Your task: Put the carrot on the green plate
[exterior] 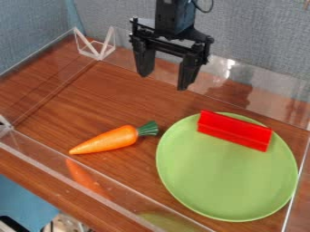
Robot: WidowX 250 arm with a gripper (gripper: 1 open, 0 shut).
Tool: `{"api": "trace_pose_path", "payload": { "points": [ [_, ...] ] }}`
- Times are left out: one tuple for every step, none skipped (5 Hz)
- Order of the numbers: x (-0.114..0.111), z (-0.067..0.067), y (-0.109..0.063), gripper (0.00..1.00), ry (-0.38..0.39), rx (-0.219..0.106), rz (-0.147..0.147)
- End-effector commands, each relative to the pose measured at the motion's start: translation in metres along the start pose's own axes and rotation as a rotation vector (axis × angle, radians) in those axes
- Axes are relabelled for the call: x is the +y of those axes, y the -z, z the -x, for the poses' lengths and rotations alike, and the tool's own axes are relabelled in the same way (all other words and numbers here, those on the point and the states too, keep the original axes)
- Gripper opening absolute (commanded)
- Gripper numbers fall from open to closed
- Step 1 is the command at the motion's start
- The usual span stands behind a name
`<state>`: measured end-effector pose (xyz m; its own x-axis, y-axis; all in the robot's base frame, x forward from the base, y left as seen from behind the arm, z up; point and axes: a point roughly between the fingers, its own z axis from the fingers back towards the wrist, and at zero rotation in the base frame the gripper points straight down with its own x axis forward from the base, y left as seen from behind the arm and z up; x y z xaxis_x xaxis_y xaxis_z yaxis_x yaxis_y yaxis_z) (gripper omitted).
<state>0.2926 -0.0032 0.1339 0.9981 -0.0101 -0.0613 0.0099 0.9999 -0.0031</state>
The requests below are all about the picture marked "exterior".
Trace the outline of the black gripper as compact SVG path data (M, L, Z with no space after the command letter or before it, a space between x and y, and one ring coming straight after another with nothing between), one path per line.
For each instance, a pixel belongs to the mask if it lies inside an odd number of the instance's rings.
M172 34L154 29L154 20L132 17L132 32L129 42L133 46L134 67L138 75L146 77L154 66L154 53L160 51L173 56L181 57L187 54L179 64L176 89L184 91L191 83L195 82L200 64L208 62L209 47L213 38L201 33L191 25L179 34Z

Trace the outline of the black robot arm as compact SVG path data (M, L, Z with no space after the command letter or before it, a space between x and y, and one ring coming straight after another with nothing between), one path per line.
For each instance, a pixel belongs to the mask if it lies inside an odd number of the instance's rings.
M129 42L133 47L134 68L146 77L160 51L181 58L176 89L183 91L195 82L200 67L208 62L213 39L193 27L195 13L201 10L197 0L156 0L154 19L132 17Z

